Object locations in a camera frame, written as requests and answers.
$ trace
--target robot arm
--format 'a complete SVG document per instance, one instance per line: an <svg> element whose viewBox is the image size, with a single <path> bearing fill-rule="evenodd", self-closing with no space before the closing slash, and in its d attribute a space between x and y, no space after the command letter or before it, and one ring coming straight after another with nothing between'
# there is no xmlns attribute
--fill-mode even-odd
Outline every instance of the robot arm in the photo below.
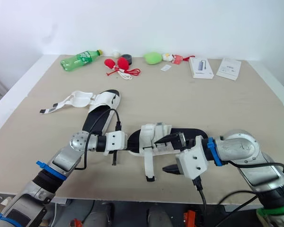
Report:
<svg viewBox="0 0 284 227"><path fill-rule="evenodd" d="M71 136L70 143L59 150L47 163L37 164L42 168L38 175L0 213L0 227L36 227L47 210L63 181L73 172L84 154L89 133L79 131ZM127 147L127 135L122 131L106 133L105 136L91 135L88 151L103 152L122 150Z"/></svg>
<svg viewBox="0 0 284 227"><path fill-rule="evenodd" d="M180 133L176 136L168 135L157 143L167 141L172 143L174 149L182 151L176 155L179 173L192 180L207 170L208 161L211 160L217 166L229 162L237 166L264 206L260 210L261 215L268 222L274 223L274 226L284 226L284 173L279 167L269 164L273 163L272 158L261 152L259 143L248 132L233 130L216 138L203 139L198 136L188 141ZM171 173L177 172L168 166L163 168L166 172L170 172L170 169Z"/></svg>

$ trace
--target bottle label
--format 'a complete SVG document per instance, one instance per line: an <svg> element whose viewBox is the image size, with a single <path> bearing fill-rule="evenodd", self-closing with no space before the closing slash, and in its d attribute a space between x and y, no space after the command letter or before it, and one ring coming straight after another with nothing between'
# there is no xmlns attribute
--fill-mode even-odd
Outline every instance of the bottle label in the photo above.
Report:
<svg viewBox="0 0 284 227"><path fill-rule="evenodd" d="M85 51L78 54L78 60L81 60L84 64L92 62L92 58L89 52Z"/></svg>

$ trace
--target red toy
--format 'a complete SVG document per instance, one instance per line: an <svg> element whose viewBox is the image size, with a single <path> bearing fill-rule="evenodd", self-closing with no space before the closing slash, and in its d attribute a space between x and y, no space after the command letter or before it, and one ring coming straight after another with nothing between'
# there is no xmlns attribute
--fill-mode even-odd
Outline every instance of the red toy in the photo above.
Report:
<svg viewBox="0 0 284 227"><path fill-rule="evenodd" d="M129 63L123 57L118 59L117 61L118 67L115 65L115 62L112 59L106 59L104 61L104 64L110 69L115 70L113 72L106 73L108 76L114 72L118 72L120 76L123 77L124 79L132 79L133 77L131 75L138 76L141 73L140 69L129 70Z"/></svg>

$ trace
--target red tag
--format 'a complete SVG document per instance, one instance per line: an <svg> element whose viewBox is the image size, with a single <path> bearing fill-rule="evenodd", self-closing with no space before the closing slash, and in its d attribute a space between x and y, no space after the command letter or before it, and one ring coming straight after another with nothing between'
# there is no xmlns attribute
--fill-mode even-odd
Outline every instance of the red tag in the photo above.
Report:
<svg viewBox="0 0 284 227"><path fill-rule="evenodd" d="M171 61L171 63L179 65L181 63L183 57L180 56L180 55L177 55L177 54L173 54L172 56L174 57L174 59Z"/></svg>

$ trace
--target green plastic bottle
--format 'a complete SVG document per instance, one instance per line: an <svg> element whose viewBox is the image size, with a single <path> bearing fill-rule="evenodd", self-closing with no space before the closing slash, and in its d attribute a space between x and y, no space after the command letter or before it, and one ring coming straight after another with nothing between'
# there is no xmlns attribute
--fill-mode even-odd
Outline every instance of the green plastic bottle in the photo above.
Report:
<svg viewBox="0 0 284 227"><path fill-rule="evenodd" d="M65 71L72 71L76 68L93 62L100 55L102 55L101 50L85 51L71 58L63 59L60 64L62 65Z"/></svg>

